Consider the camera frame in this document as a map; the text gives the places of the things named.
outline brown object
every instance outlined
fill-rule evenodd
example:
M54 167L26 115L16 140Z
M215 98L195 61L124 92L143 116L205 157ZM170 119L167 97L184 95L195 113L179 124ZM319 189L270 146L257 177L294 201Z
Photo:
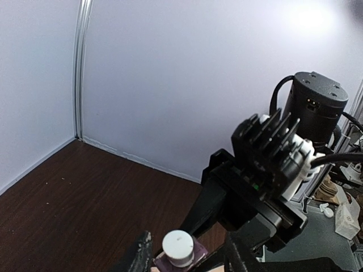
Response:
M156 252L200 191L74 141L0 197L0 271L107 271L143 230ZM224 235L217 224L200 241L214 250Z
M337 187L335 184L331 181L331 178L329 175L327 175L323 182L321 183L320 187L315 193L315 199L325 202L331 202L334 203L334 198L336 193L338 192Z

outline cylindrical motor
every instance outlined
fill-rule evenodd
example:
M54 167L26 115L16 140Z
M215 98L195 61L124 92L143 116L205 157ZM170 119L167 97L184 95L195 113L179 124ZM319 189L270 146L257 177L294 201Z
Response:
M295 74L283 116L289 112L292 122L300 119L297 134L313 142L321 151L329 142L348 102L348 94L340 84L312 72Z

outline metal corner post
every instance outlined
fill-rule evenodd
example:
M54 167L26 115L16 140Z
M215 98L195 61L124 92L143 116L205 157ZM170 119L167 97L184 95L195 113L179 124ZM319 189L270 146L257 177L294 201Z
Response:
M82 91L83 65L85 60L86 32L90 20L92 0L81 0L75 30L73 56L73 102L74 102L74 134L76 139L83 138L82 123Z

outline bottle cap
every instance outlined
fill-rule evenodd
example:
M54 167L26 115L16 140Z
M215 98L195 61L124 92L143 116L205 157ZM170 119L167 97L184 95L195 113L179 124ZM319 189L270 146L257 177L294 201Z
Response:
M163 239L162 247L171 264L176 267L187 267L193 262L193 237L185 231L177 229L169 232Z

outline bottle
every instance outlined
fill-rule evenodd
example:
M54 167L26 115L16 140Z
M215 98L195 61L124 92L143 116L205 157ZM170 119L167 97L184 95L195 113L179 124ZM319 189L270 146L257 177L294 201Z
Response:
M208 254L197 239L178 229L165 235L162 247L154 260L160 272L188 272Z

